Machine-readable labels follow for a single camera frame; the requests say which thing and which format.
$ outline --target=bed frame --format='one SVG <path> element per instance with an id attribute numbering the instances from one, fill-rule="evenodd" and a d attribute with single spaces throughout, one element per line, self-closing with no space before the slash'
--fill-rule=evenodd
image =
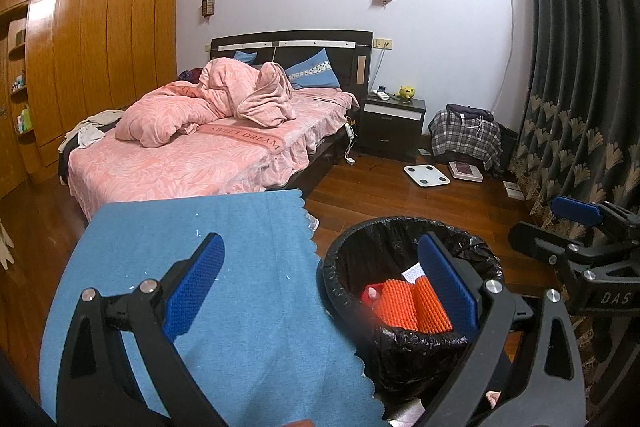
<path id="1" fill-rule="evenodd" d="M 338 77 L 340 88 L 353 93 L 362 105 L 369 92 L 369 68 L 373 32 L 357 30 L 291 30 L 250 33 L 211 40 L 209 58 L 233 57 L 236 51 L 257 53 L 255 64 L 277 62 L 285 70 L 326 49 L 331 67 Z M 350 113 L 354 120 L 359 112 Z M 331 167 L 344 156 L 347 145 L 344 128 L 327 136 L 309 157 L 309 166 L 297 172 L 284 187 L 271 190 L 299 188 L 303 198 L 319 184 Z"/>

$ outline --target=wall outlet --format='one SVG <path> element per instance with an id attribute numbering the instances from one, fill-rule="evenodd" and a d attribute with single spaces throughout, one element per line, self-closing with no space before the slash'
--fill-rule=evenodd
<path id="1" fill-rule="evenodd" d="M 379 50 L 390 50 L 394 42 L 391 39 L 373 39 L 373 47 Z"/>

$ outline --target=wooden wardrobe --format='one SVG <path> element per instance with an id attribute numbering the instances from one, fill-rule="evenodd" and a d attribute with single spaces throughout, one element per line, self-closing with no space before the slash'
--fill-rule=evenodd
<path id="1" fill-rule="evenodd" d="M 176 79 L 175 2 L 0 0 L 0 134 L 9 121 L 17 143 L 5 144 L 0 155 L 19 152 L 24 166 L 9 181 L 0 175 L 0 198 L 26 175 L 34 182 L 55 175 L 58 146 L 79 121 L 127 107 Z M 16 46 L 20 30 L 26 42 Z M 22 71 L 26 89 L 12 94 Z M 17 136 L 26 105 L 33 129 Z"/>

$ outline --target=blue gripper pad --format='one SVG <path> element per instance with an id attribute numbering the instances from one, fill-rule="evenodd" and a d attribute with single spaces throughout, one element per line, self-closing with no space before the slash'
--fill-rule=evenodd
<path id="1" fill-rule="evenodd" d="M 588 227 L 602 223 L 602 215 L 596 205 L 572 200 L 564 196 L 556 196 L 549 205 L 551 212 L 558 217 L 577 221 Z"/>
<path id="2" fill-rule="evenodd" d="M 166 314 L 162 330 L 171 343 L 189 328 L 209 293 L 213 281 L 225 262 L 225 243 L 222 238 L 210 233 L 196 251 L 196 259 L 187 274 L 178 283 L 166 303 Z"/>
<path id="3" fill-rule="evenodd" d="M 453 329 L 473 342 L 479 333 L 476 301 L 429 235 L 423 235 L 418 241 L 418 261 Z"/>

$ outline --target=wooden floor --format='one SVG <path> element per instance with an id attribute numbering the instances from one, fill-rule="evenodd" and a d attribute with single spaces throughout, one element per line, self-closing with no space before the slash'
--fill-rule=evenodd
<path id="1" fill-rule="evenodd" d="M 340 232 L 371 217 L 408 215 L 439 219 L 479 235 L 500 257 L 508 287 L 540 295 L 557 286 L 552 270 L 510 249 L 511 225 L 527 218 L 522 201 L 510 200 L 502 182 L 452 180 L 420 188 L 402 172 L 406 164 L 357 157 L 342 162 L 306 201 L 320 220 L 314 240 L 323 256 Z M 446 167 L 440 166 L 443 172 Z M 23 184 L 0 201 L 0 219 L 16 245 L 15 265 L 0 269 L 0 346 L 23 383 L 38 398 L 40 341 L 58 281 L 86 225 L 78 204 L 57 179 L 38 187 Z M 512 355 L 516 339 L 507 344 Z"/>

